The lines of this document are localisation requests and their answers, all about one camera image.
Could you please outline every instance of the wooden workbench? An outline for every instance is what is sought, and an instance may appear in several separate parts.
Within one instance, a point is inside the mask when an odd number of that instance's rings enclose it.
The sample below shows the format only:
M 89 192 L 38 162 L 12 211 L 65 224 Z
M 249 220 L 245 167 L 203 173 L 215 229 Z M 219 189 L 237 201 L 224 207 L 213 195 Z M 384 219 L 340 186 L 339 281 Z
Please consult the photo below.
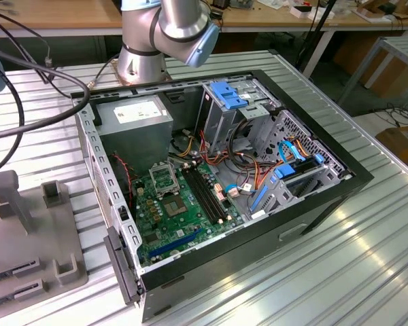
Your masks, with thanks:
M 121 15 L 112 0 L 13 0 L 14 19 L 35 29 L 43 36 L 121 35 Z M 308 31 L 310 19 L 299 19 L 287 7 L 275 10 L 259 2 L 253 9 L 227 8 L 224 11 L 223 33 Z M 13 24 L 3 22 L 17 37 L 32 36 Z M 372 24 L 351 13 L 329 20 L 304 75 L 309 77 L 336 31 L 389 31 L 403 30 L 408 36 L 408 21 L 401 24 L 380 22 Z

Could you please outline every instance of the desk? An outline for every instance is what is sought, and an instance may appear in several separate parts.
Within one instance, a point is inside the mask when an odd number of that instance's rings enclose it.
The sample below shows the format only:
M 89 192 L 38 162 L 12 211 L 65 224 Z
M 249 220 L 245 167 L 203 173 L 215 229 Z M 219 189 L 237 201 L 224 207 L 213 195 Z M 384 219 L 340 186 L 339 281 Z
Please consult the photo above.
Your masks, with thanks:
M 13 0 L 14 9 L 19 13 L 13 17 L 19 22 L 35 29 L 43 36 L 95 36 L 121 35 L 121 15 L 111 0 Z M 17 37 L 30 37 L 31 34 L 14 25 L 5 27 Z M 253 9 L 228 8 L 224 11 L 223 33 L 241 32 L 290 32 L 308 31 L 311 20 L 299 19 L 289 13 L 287 7 L 275 10 L 259 2 Z M 304 76 L 309 77 L 324 53 L 331 37 L 336 31 L 389 31 L 404 30 L 408 36 L 408 22 L 403 26 L 397 23 L 380 22 L 372 24 L 351 13 L 346 17 L 336 17 L 325 23 L 325 32 L 310 58 Z
M 60 68 L 89 82 L 101 65 Z M 369 136 L 281 56 L 267 51 L 212 55 L 200 68 L 167 59 L 173 79 L 262 69 L 373 175 L 320 227 L 280 251 L 224 279 L 152 319 L 155 325 L 353 325 L 408 322 L 408 168 Z M 33 71 L 7 74 L 20 93 L 26 119 L 66 110 L 71 101 L 42 84 Z M 66 80 L 65 92 L 78 89 Z M 98 88 L 117 86 L 111 67 Z M 0 129 L 16 125 L 8 90 L 0 93 Z M 0 156 L 12 145 L 0 140 Z M 10 163 L 20 188 L 57 179 L 71 194 L 89 281 L 79 289 L 0 319 L 7 325 L 141 325 L 125 306 L 103 245 L 106 229 L 78 141 L 74 117 L 22 138 Z

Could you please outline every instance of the green circuit board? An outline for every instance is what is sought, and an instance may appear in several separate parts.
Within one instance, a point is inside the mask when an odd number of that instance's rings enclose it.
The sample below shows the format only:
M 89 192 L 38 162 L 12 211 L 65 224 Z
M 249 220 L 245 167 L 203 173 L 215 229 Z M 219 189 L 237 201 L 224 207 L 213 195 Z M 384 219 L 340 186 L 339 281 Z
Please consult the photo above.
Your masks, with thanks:
M 232 219 L 212 225 L 195 198 L 189 184 L 183 178 L 181 169 L 178 168 L 174 171 L 180 186 L 179 194 L 166 195 L 162 200 L 156 197 L 156 190 L 149 174 L 133 181 L 135 189 L 137 186 L 142 187 L 143 185 L 143 194 L 137 197 L 136 207 L 136 224 L 143 241 L 138 254 L 143 267 L 243 224 L 243 219 L 232 205 L 231 199 L 227 198 L 228 203 L 225 203 L 225 205 L 220 203 L 220 206 Z M 206 164 L 200 165 L 198 172 L 214 180 L 214 176 Z M 163 183 L 169 184 L 169 181 L 164 180 Z M 216 198 L 216 192 L 213 189 L 211 189 L 211 192 Z M 155 249 L 188 236 L 194 236 L 194 239 L 173 247 L 160 255 L 152 256 L 150 254 Z

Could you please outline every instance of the table leg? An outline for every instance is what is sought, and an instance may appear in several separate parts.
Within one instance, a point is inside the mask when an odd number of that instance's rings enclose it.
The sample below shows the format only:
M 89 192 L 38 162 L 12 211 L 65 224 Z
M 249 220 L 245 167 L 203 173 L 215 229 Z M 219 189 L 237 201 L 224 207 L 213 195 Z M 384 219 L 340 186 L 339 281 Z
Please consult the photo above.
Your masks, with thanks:
M 345 88 L 343 89 L 343 93 L 341 93 L 341 96 L 339 100 L 337 101 L 337 104 L 341 106 L 349 93 L 352 91 L 354 86 L 356 85 L 357 81 L 361 78 L 362 74 L 366 71 L 366 69 L 369 67 L 371 64 L 373 58 L 376 56 L 378 53 L 379 49 L 381 48 L 381 42 L 382 38 L 379 38 L 375 44 L 373 44 L 373 47 L 369 51 L 369 53 L 365 56 L 364 59 L 362 59 L 362 62 L 358 66 L 357 70 L 355 73 L 350 77 L 349 81 L 346 83 Z
M 401 35 L 401 36 L 408 36 L 408 29 Z M 375 72 L 370 76 L 369 80 L 367 83 L 364 85 L 365 88 L 370 88 L 372 87 L 373 83 L 376 82 L 376 79 L 382 74 L 384 69 L 388 66 L 388 64 L 391 62 L 393 59 L 392 54 L 387 54 L 386 58 L 381 62 L 381 64 L 376 68 Z
M 315 50 L 313 52 L 313 55 L 311 56 L 310 60 L 308 61 L 307 66 L 305 67 L 304 71 L 302 72 L 302 74 L 306 78 L 309 78 L 311 76 L 311 74 L 313 73 L 314 68 L 318 64 L 319 59 L 323 55 L 326 47 L 329 44 L 329 41 L 331 40 L 331 37 L 333 37 L 333 35 L 334 35 L 334 32 L 335 31 L 333 31 L 333 30 L 324 32 L 324 34 L 320 38 L 318 46 L 316 46 L 316 48 L 315 48 Z

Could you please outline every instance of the blue pcie slot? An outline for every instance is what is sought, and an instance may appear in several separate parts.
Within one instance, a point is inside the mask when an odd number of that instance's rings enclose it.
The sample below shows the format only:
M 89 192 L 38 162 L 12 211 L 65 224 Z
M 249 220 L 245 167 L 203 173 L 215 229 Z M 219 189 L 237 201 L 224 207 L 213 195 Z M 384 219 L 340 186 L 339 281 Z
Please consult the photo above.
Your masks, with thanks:
M 258 203 L 261 201 L 261 199 L 263 198 L 263 196 L 265 195 L 265 193 L 267 192 L 268 187 L 267 185 L 265 185 L 263 187 L 263 189 L 261 189 L 261 192 L 259 193 L 258 197 L 255 199 L 255 201 L 252 203 L 251 206 L 251 211 L 254 211 L 254 209 L 256 209 Z
M 176 241 L 173 241 L 169 244 L 166 244 L 163 247 L 151 250 L 150 253 L 148 253 L 148 258 L 157 256 L 157 255 L 162 255 L 163 253 L 166 253 L 167 251 L 170 251 L 174 248 L 177 248 L 178 246 L 185 245 L 186 243 L 189 243 L 190 241 L 195 240 L 197 237 L 197 234 L 201 232 L 202 229 L 197 229 L 193 233 L 189 234 L 188 236 L 184 236 L 183 238 L 180 238 Z

